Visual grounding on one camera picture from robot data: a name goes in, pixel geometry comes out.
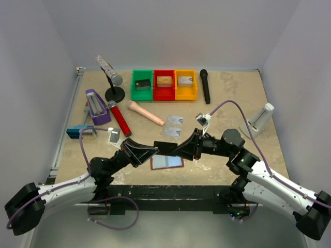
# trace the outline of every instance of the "black base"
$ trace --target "black base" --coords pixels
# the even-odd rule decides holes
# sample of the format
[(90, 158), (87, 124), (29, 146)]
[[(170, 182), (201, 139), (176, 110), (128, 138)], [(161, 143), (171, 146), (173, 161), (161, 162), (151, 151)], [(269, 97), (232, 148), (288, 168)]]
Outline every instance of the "black base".
[[(211, 211), (229, 214), (222, 197), (229, 186), (200, 185), (109, 185), (108, 194), (130, 197), (141, 211)], [(245, 203), (245, 199), (236, 203)], [(135, 210), (134, 205), (123, 200), (113, 200), (110, 214), (121, 215)]]
[(114, 86), (115, 94), (113, 93), (112, 88), (107, 89), (106, 93), (104, 94), (105, 99), (109, 101), (121, 102), (125, 97), (125, 92), (122, 88)]
[[(36, 185), (32, 182), (26, 184), (17, 194), (5, 205), (7, 216), (10, 219), (18, 209), (27, 203), (30, 199), (39, 195)], [(45, 200), (36, 199), (26, 208), (24, 208), (16, 218), (11, 222), (11, 227), (14, 235), (24, 234), (35, 228), (45, 210)]]

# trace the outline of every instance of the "card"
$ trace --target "card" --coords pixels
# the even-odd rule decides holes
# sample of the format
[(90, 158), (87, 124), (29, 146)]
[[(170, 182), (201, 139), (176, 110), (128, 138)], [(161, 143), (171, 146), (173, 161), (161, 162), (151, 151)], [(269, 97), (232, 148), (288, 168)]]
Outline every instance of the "card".
[(179, 137), (180, 128), (165, 127), (164, 131), (163, 131), (163, 135), (170, 136), (170, 137)]
[(183, 125), (184, 118), (182, 116), (176, 115), (168, 115), (167, 123), (175, 124), (175, 125)]

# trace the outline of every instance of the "red microphone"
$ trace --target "red microphone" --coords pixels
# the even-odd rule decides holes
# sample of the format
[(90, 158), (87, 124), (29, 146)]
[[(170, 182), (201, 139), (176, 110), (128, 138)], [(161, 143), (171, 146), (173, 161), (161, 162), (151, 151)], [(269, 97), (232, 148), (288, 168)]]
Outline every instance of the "red microphone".
[(123, 115), (121, 114), (118, 107), (116, 106), (116, 102), (109, 101), (108, 108), (113, 113), (113, 115), (114, 115), (115, 119), (117, 120), (117, 123), (119, 124), (119, 127), (121, 128), (125, 137), (130, 137), (132, 134), (131, 130), (129, 129), (129, 126), (126, 124), (125, 119), (123, 118)]

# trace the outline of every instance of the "wooden block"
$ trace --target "wooden block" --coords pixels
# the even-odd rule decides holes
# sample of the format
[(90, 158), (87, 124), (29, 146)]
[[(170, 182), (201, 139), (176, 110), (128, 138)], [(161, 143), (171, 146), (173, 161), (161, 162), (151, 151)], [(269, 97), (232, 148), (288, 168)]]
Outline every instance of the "wooden block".
[(172, 78), (170, 76), (158, 76), (156, 78), (156, 83), (158, 87), (171, 87)]

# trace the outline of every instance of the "round black base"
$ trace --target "round black base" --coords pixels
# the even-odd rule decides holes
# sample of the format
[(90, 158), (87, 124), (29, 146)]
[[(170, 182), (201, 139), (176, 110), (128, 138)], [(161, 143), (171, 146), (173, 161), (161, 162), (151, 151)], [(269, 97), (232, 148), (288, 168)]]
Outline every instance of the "round black base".
[(116, 87), (115, 88), (115, 94), (112, 91), (112, 88), (107, 89), (106, 93), (104, 94), (105, 99), (109, 101), (115, 101), (115, 102), (121, 102), (125, 97), (125, 92), (122, 88)]

